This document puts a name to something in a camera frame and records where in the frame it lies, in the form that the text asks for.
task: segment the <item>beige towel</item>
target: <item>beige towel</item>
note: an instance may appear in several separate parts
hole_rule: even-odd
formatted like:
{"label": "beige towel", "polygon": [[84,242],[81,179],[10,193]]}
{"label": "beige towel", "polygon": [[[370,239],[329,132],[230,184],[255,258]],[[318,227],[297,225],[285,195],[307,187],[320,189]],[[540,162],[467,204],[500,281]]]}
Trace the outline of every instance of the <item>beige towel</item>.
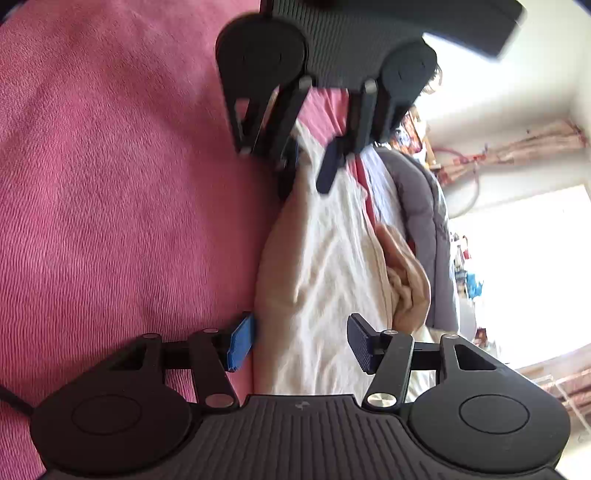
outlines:
{"label": "beige towel", "polygon": [[[400,236],[392,232],[382,241],[398,263],[387,269],[365,213],[366,193],[347,170],[338,172],[327,196],[316,192],[324,151],[305,127],[298,124],[296,130],[304,152],[265,245],[256,285],[255,392],[353,393],[359,399],[372,377],[349,349],[347,318],[359,312],[378,331],[392,328],[393,318],[403,331],[419,327],[426,309],[417,301],[415,283],[410,290],[405,286],[422,269],[409,263],[410,251],[397,249]],[[416,285],[425,295],[424,284]],[[422,313],[414,313],[414,303]]]}
{"label": "beige towel", "polygon": [[377,224],[376,236],[384,250],[392,303],[392,328],[409,335],[424,323],[431,303],[431,288],[422,265],[393,226]]}

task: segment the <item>silver screw head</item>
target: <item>silver screw head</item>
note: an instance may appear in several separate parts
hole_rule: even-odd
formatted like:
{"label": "silver screw head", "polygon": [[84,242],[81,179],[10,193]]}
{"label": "silver screw head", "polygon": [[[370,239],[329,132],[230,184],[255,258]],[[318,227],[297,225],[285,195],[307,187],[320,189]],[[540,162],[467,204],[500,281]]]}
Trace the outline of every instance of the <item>silver screw head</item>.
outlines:
{"label": "silver screw head", "polygon": [[211,408],[228,408],[234,405],[234,399],[225,393],[214,393],[205,399],[205,405]]}
{"label": "silver screw head", "polygon": [[390,408],[396,405],[396,397],[389,393],[372,393],[366,400],[372,407]]}
{"label": "silver screw head", "polygon": [[366,93],[375,93],[378,91],[378,84],[375,83],[375,80],[366,80],[363,84],[363,88],[365,89]]}
{"label": "silver screw head", "polygon": [[310,88],[312,86],[312,83],[312,77],[306,75],[305,77],[302,77],[300,79],[300,81],[298,82],[298,87],[301,89]]}

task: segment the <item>white wall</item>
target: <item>white wall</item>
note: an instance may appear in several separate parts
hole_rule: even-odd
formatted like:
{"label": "white wall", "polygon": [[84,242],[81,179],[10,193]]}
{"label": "white wall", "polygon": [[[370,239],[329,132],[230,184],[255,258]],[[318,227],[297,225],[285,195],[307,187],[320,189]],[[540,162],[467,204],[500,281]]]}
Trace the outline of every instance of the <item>white wall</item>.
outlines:
{"label": "white wall", "polygon": [[571,420],[571,434],[556,469],[569,480],[589,479],[591,438],[586,435],[578,420]]}
{"label": "white wall", "polygon": [[573,0],[519,0],[527,11],[500,61],[427,37],[443,84],[417,101],[433,145],[566,116],[589,53],[591,16]]}
{"label": "white wall", "polygon": [[[514,128],[449,146],[464,155],[472,155],[481,153],[485,144],[490,147],[504,145],[523,139],[527,132],[524,127]],[[437,155],[443,158],[447,154]],[[480,193],[473,211],[578,184],[587,185],[591,191],[591,161],[588,155],[588,150],[581,150],[532,160],[523,166],[483,167],[479,170]],[[476,183],[473,177],[466,177],[445,188],[444,192],[450,217],[453,218],[461,215],[471,204],[476,194]]]}
{"label": "white wall", "polygon": [[583,127],[587,136],[591,138],[591,40],[587,44],[587,52],[589,52],[589,55],[580,76],[579,86],[572,106],[572,117]]}

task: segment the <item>pink blanket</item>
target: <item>pink blanket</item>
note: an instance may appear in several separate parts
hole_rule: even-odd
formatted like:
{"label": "pink blanket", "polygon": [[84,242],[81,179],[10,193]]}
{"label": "pink blanket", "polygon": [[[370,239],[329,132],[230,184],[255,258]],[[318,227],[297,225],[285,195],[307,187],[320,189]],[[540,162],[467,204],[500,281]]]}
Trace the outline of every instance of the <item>pink blanket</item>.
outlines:
{"label": "pink blanket", "polygon": [[[0,382],[32,405],[140,333],[252,308],[278,201],[234,153],[213,56],[247,9],[30,0],[0,27]],[[232,382],[251,391],[250,362]],[[42,471],[0,406],[0,478]]]}

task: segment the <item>black rubber pad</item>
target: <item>black rubber pad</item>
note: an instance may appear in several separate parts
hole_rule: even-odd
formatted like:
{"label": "black rubber pad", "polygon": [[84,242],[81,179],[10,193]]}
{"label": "black rubber pad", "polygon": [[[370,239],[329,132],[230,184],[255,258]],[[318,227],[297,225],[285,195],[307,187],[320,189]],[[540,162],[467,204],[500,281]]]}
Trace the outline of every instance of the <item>black rubber pad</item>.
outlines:
{"label": "black rubber pad", "polygon": [[272,16],[296,25],[308,43],[307,73],[320,88],[360,90],[377,78],[386,56],[422,31],[392,18],[320,10],[299,0],[275,0]]}
{"label": "black rubber pad", "polygon": [[[54,471],[46,480],[76,477]],[[175,457],[128,480],[482,480],[438,463],[394,415],[361,410],[350,395],[252,396],[208,417]],[[560,480],[550,469],[505,480]]]}

